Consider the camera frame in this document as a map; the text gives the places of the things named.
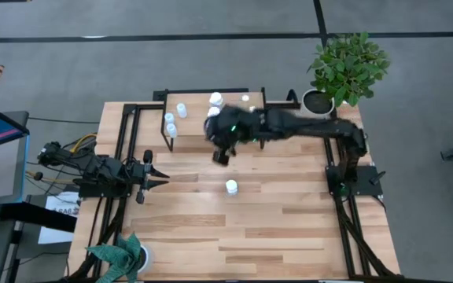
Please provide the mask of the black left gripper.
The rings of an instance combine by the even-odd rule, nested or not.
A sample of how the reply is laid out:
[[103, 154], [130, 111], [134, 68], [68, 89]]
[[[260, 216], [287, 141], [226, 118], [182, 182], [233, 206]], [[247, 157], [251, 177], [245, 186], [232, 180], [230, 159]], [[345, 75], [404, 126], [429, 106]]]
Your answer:
[[136, 202], [138, 204], [144, 203], [146, 191], [157, 186], [168, 184], [168, 181], [148, 180], [149, 173], [154, 177], [168, 178], [168, 175], [153, 167], [152, 150], [146, 150], [143, 154], [142, 160], [136, 160], [132, 157], [127, 167], [129, 168], [131, 182], [135, 185], [139, 185], [139, 189], [136, 194]]

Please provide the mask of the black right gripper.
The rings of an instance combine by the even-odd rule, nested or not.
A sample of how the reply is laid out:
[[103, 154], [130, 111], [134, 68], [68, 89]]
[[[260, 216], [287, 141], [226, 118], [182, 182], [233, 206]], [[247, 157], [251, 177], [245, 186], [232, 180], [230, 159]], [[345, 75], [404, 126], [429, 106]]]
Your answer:
[[215, 146], [212, 161], [227, 165], [230, 157], [237, 155], [238, 143], [259, 140], [259, 111], [225, 105], [218, 115], [205, 120], [204, 135]]

